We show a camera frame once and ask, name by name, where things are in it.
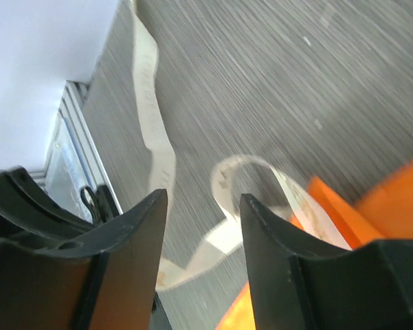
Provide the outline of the aluminium front rail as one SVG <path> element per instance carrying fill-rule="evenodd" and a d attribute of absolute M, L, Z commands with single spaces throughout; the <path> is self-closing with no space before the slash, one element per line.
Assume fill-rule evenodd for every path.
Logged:
<path fill-rule="evenodd" d="M 84 186 L 96 190 L 106 185 L 115 209 L 122 209 L 82 114 L 87 93 L 85 84 L 66 82 L 44 167 L 29 174 L 59 206 L 90 221 L 89 211 L 80 199 Z"/>

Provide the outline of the orange wrapping paper sheet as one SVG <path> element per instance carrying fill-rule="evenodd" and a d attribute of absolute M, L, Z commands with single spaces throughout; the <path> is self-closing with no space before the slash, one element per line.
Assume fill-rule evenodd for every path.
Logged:
<path fill-rule="evenodd" d="M 377 184 L 355 206 L 350 206 L 317 177 L 310 180 L 307 192 L 331 218 L 349 244 L 348 251 L 376 240 L 413 240 L 413 162 Z M 296 217 L 288 222 L 304 231 Z M 219 328 L 257 329 L 249 281 Z"/>

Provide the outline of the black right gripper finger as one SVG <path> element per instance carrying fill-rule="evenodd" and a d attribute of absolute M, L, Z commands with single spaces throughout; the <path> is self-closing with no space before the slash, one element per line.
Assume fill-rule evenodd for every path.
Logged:
<path fill-rule="evenodd" d="M 348 251 L 240 201 L 257 329 L 413 329 L 413 240 Z"/>

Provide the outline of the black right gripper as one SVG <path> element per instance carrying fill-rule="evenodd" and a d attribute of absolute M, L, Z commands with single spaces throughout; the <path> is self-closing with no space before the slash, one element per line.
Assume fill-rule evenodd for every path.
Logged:
<path fill-rule="evenodd" d="M 23 167 L 0 172 L 0 237 L 71 239 L 33 250 L 0 238 L 0 329 L 147 329 L 167 206 L 157 189 L 94 229 Z"/>

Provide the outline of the cream printed ribbon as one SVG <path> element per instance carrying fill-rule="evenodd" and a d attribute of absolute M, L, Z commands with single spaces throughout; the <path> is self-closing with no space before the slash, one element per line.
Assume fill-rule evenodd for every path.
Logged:
<path fill-rule="evenodd" d="M 129 1 L 128 7 L 133 22 L 132 77 L 136 109 L 142 139 L 152 155 L 148 189 L 166 189 L 168 204 L 171 205 L 177 160 L 155 93 L 159 48 L 137 15 L 136 1 Z M 306 233 L 339 248 L 350 249 L 326 211 L 290 176 L 262 158 L 253 155 L 233 155 L 219 162 L 210 175 L 212 196 L 224 214 L 224 220 L 202 238 L 185 268 L 164 257 L 160 259 L 155 287 L 158 292 L 174 289 L 212 270 L 242 246 L 241 218 L 233 204 L 232 186 L 237 169 L 248 164 L 268 168 L 278 181 L 288 206 L 273 207 L 273 213 L 283 215 L 289 210 L 302 224 Z"/>

